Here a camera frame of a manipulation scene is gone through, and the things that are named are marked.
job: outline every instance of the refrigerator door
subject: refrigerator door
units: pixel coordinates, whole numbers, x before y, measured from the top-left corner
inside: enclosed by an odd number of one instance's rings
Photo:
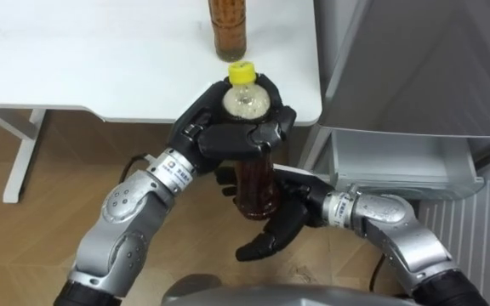
[[[490,136],[490,0],[357,2],[319,124]]]

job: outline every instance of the metal frame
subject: metal frame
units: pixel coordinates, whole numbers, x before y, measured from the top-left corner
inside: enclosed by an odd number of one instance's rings
[[[18,203],[20,191],[30,165],[37,137],[47,110],[32,110],[29,121],[16,110],[0,109],[0,127],[21,139],[20,147],[14,159],[7,185],[3,192],[3,203]]]

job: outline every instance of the bottle cap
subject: bottle cap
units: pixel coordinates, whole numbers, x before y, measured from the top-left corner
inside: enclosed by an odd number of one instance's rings
[[[243,85],[256,80],[252,62],[238,61],[228,66],[228,77],[232,85]]]

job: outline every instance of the black cable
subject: black cable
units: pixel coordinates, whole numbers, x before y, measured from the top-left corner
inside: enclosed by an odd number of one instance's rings
[[[375,287],[375,281],[378,278],[379,271],[381,270],[381,266],[383,265],[384,261],[385,261],[385,255],[382,254],[381,258],[378,261],[378,264],[375,266],[375,269],[373,269],[372,278],[370,279],[370,286],[368,287],[370,292],[374,292],[373,289]]]
[[[122,170],[122,174],[120,174],[120,179],[118,180],[118,183],[122,183],[126,177],[128,176],[128,172],[129,172],[129,169],[138,161],[145,161],[145,156],[147,156],[146,153],[143,153],[143,154],[139,154],[139,155],[136,155],[134,157],[132,157],[128,163],[126,164],[126,166],[124,167],[124,169]]]

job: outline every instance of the wooden floor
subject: wooden floor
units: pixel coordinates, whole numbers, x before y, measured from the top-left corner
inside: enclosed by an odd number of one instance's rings
[[[103,123],[86,112],[51,111],[20,204],[5,205],[3,187],[18,140],[0,128],[0,305],[52,304],[78,242],[99,217],[123,164],[136,153],[158,155],[168,130],[168,125]],[[176,280],[191,273],[215,274],[233,286],[368,288],[379,252],[350,231],[305,229],[276,256],[238,263],[234,251],[261,227],[240,217],[212,175],[197,179],[155,235],[145,268],[123,305],[158,305]],[[399,292],[386,267],[376,290]]]

